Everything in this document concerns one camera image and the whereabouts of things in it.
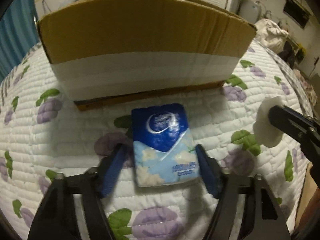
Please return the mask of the small white sock roll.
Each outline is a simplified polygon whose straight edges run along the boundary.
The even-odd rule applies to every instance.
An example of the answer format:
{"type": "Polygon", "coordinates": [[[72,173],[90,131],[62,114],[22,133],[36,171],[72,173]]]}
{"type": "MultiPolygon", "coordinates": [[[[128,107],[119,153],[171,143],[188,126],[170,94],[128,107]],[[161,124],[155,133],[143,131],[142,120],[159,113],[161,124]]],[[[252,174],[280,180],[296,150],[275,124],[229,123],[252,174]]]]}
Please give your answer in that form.
{"type": "Polygon", "coordinates": [[[253,132],[258,145],[268,148],[276,147],[283,138],[283,132],[274,127],[268,119],[268,113],[274,106],[284,106],[281,97],[266,97],[258,109],[256,122],[253,124],[253,132]]]}

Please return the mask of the blue tissue packet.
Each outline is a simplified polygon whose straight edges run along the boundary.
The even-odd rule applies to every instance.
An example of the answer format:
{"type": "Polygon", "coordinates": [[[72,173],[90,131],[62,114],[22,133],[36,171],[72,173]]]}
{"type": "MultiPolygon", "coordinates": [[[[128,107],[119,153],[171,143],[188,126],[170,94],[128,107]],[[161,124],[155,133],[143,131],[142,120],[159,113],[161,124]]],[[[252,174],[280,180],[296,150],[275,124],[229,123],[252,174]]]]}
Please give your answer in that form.
{"type": "Polygon", "coordinates": [[[136,181],[139,187],[185,183],[199,177],[199,162],[182,104],[131,112],[136,181]]]}

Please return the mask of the grey checkered bed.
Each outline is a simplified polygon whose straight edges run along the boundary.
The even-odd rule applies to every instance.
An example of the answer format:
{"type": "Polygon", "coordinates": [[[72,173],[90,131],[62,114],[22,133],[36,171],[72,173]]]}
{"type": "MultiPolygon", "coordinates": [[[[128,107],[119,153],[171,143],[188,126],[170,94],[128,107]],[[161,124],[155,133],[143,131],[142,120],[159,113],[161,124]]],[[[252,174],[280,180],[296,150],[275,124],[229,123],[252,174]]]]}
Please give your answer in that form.
{"type": "Polygon", "coordinates": [[[318,97],[314,87],[307,82],[298,69],[291,69],[283,59],[270,49],[266,49],[266,51],[276,62],[290,86],[295,91],[303,114],[315,117],[314,107],[318,101],[318,97]]]}

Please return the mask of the white quilted floral mat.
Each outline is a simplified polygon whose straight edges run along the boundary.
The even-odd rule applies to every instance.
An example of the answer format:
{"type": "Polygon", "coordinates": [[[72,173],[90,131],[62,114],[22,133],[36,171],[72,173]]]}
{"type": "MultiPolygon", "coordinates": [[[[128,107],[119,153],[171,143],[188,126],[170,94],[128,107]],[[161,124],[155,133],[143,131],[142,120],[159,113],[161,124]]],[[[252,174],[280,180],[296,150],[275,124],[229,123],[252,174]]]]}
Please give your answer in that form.
{"type": "Polygon", "coordinates": [[[37,44],[1,82],[1,216],[27,239],[54,176],[80,174],[122,143],[138,154],[126,155],[115,188],[103,202],[116,238],[199,239],[217,200],[200,179],[169,186],[165,182],[188,173],[195,165],[195,146],[201,144],[233,172],[262,174],[293,231],[308,161],[288,136],[267,148],[253,134],[259,105],[275,96],[298,112],[312,114],[294,71],[253,41],[222,88],[80,112],[63,94],[37,44]],[[136,142],[131,132],[132,109],[170,103],[184,107],[189,124],[173,156],[136,142]]]}

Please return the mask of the white clothes pile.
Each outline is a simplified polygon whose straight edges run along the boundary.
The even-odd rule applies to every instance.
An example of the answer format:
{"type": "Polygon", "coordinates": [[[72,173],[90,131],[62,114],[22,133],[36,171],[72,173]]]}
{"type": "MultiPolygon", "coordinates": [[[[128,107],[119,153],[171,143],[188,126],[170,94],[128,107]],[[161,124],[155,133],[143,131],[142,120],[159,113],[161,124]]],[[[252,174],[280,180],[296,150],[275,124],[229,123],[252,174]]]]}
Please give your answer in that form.
{"type": "Polygon", "coordinates": [[[255,38],[263,46],[276,54],[283,51],[284,44],[289,35],[287,31],[281,29],[276,22],[266,18],[259,20],[254,26],[257,29],[255,38]]]}

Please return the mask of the black range hood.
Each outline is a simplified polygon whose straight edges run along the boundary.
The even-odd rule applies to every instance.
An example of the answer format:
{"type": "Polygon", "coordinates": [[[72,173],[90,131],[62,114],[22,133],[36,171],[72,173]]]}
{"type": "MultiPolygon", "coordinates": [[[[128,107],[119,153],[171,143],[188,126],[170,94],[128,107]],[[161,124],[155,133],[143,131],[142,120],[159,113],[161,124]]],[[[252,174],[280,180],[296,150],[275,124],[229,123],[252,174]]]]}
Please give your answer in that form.
{"type": "Polygon", "coordinates": [[[302,29],[310,20],[311,14],[297,0],[286,0],[283,13],[295,21],[302,29]]]}

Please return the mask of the grey washing machine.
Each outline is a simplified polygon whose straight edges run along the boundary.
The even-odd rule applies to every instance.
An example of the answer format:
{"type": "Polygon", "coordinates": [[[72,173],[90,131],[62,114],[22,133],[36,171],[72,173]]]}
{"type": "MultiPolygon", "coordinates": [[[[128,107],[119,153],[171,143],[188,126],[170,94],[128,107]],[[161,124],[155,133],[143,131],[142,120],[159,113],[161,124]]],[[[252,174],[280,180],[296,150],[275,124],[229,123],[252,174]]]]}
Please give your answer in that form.
{"type": "Polygon", "coordinates": [[[252,0],[242,0],[240,3],[238,15],[246,21],[255,24],[259,21],[261,15],[261,5],[252,0]]]}

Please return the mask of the brown cardboard box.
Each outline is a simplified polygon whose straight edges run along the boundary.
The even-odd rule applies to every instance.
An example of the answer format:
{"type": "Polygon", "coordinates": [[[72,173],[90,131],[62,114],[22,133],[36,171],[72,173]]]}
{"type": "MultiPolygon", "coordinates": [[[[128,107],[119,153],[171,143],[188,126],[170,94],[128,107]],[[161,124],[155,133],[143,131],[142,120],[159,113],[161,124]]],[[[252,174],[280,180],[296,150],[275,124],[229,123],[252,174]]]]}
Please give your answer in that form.
{"type": "Polygon", "coordinates": [[[257,30],[201,0],[84,0],[37,31],[66,96],[86,111],[221,87],[257,30]]]}

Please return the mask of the teal window curtain left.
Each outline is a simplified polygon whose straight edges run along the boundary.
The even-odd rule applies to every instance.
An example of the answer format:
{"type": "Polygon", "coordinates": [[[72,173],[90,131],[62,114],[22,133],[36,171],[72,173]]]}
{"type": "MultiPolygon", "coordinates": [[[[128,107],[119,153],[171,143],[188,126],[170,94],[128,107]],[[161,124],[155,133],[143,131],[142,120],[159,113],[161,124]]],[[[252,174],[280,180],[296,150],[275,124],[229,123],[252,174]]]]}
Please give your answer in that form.
{"type": "Polygon", "coordinates": [[[1,80],[39,42],[34,0],[1,0],[1,80]]]}

